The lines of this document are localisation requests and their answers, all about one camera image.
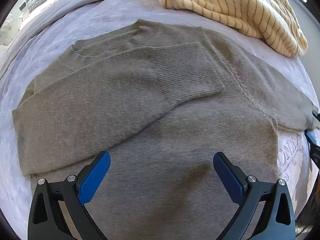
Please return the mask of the taupe knit sweater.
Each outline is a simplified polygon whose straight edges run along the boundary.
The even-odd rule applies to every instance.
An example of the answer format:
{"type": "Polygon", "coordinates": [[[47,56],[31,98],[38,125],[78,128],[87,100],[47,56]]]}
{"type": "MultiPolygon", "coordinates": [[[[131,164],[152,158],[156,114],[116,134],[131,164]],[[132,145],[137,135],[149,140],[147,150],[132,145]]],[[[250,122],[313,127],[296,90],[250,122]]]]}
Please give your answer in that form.
{"type": "Polygon", "coordinates": [[[12,118],[33,180],[110,154],[88,207],[107,238],[215,239],[236,207],[214,154],[276,181],[278,131],[318,127],[315,109],[230,38],[138,20],[70,46],[29,83],[12,118]]]}

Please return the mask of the cream striped garment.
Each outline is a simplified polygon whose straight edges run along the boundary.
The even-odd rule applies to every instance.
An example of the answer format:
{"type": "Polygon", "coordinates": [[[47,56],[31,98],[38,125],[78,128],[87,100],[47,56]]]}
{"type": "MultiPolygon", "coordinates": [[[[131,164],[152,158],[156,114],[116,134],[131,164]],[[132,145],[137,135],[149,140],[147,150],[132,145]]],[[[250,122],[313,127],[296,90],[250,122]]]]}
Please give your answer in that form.
{"type": "Polygon", "coordinates": [[[306,54],[308,41],[288,0],[159,0],[162,7],[191,10],[265,41],[287,56],[306,54]]]}

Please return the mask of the lavender plush bed blanket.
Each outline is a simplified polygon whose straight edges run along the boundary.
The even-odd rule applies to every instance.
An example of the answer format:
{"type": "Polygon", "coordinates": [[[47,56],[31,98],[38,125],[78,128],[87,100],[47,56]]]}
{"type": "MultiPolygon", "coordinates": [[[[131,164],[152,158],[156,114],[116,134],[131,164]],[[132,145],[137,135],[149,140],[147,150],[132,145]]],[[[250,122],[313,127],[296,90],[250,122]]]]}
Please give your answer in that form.
{"type": "Polygon", "coordinates": [[[12,110],[30,81],[74,41],[120,29],[138,19],[192,25],[222,33],[277,68],[314,104],[318,103],[319,92],[314,89],[315,78],[309,70],[309,66],[315,64],[311,53],[301,59],[289,59],[260,40],[191,11],[161,8],[158,0],[101,0],[73,9],[28,38],[1,78],[1,211],[20,239],[27,238],[31,189],[29,178],[24,177],[20,169],[12,110]]]}

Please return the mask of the grey folded duvet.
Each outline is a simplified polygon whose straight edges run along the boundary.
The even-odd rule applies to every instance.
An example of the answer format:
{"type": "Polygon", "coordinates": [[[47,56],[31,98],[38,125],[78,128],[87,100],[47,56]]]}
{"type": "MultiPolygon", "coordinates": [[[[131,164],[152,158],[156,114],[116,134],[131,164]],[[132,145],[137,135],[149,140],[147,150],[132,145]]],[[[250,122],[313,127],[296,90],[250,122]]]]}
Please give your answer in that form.
{"type": "Polygon", "coordinates": [[[70,11],[97,1],[100,0],[58,0],[34,16],[17,34],[1,59],[1,76],[4,76],[11,62],[31,38],[70,11]]]}

